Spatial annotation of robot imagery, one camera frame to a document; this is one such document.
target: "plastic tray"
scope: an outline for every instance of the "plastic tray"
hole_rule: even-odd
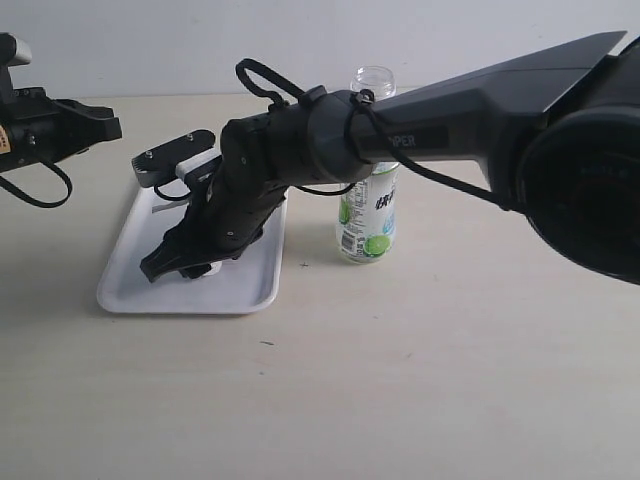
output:
[[[163,188],[179,195],[184,185]],[[141,189],[120,233],[98,286],[98,303],[112,313],[246,314],[271,304],[278,292],[286,201],[271,215],[264,235],[238,260],[225,260],[220,271],[196,280],[173,272],[149,283],[140,260],[153,251],[164,232],[176,225],[186,205],[152,213],[167,202]]]

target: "table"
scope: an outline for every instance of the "table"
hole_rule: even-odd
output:
[[[638,287],[564,260],[518,215],[408,171],[397,245],[377,264],[339,258],[336,199],[292,191],[268,309],[102,311],[96,286],[136,191],[130,158],[266,104],[91,103],[116,110],[125,139],[64,162],[66,206],[0,193],[0,478],[640,475]],[[482,182],[473,164],[440,168]],[[63,193],[36,167],[11,177]]]

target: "black cable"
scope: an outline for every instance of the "black cable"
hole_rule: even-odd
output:
[[[485,190],[480,187],[476,187],[475,185],[471,185],[470,183],[463,182],[462,180],[458,180],[457,178],[450,177],[448,175],[444,175],[442,173],[435,172],[430,170],[422,165],[411,160],[404,153],[402,153],[397,147],[391,143],[387,134],[384,131],[384,126],[382,122],[378,119],[378,116],[375,114],[371,107],[360,100],[358,94],[354,93],[351,96],[351,103],[354,105],[355,109],[366,115],[366,117],[371,122],[373,129],[378,135],[378,139],[384,144],[387,151],[393,156],[395,160],[400,162],[403,166],[408,168],[414,173],[418,175],[428,178],[429,180],[433,180],[434,182],[440,183],[447,187],[451,187],[455,190],[459,190],[468,195],[472,195],[474,197],[480,198],[487,202],[493,203],[503,210],[513,210],[514,212],[526,214],[526,206],[513,201],[509,198],[504,198],[500,195],[497,195],[489,190]]]
[[[273,90],[265,90],[256,85],[256,83],[251,80],[251,78],[249,78],[247,70],[255,73],[256,75],[259,75],[274,86],[287,92],[296,100],[304,95],[304,90],[302,90],[300,87],[256,60],[245,58],[240,63],[238,63],[236,65],[236,76],[238,77],[238,80],[240,80],[242,85],[244,85],[247,90],[249,90],[257,97],[270,98],[271,101],[279,107],[286,105],[282,96],[278,92],[275,92]]]
[[[181,195],[179,197],[171,197],[165,193],[162,193],[160,191],[160,187],[158,187],[158,185],[154,185],[153,186],[153,191],[156,195],[158,195],[161,199],[166,200],[167,202],[181,202],[183,200],[186,200],[187,198],[189,198],[191,196],[191,192],[185,193],[184,195]]]
[[[67,187],[67,195],[62,200],[58,200],[55,202],[43,202],[42,200],[33,198],[31,195],[21,190],[20,188],[18,188],[16,185],[11,183],[9,180],[4,178],[3,176],[0,176],[0,187],[2,187],[3,189],[5,189],[7,192],[14,195],[15,197],[19,198],[23,202],[26,202],[29,205],[33,205],[34,207],[56,208],[56,207],[59,207],[60,205],[63,205],[67,200],[69,200],[69,197],[73,192],[73,184],[71,183],[71,179],[55,163],[50,162],[49,160],[46,160],[38,156],[36,156],[35,158],[38,160],[38,162],[40,162],[42,165],[44,165],[53,173],[55,173],[58,177],[60,177],[60,179],[64,182],[65,186]]]
[[[344,195],[345,193],[349,193],[355,186],[356,186],[355,183],[350,183],[348,186],[346,186],[342,190],[335,190],[332,192],[324,192],[322,190],[314,190],[312,188],[307,188],[307,187],[296,187],[296,188],[304,193],[310,193],[311,195],[318,195],[320,197],[337,197],[338,195]]]

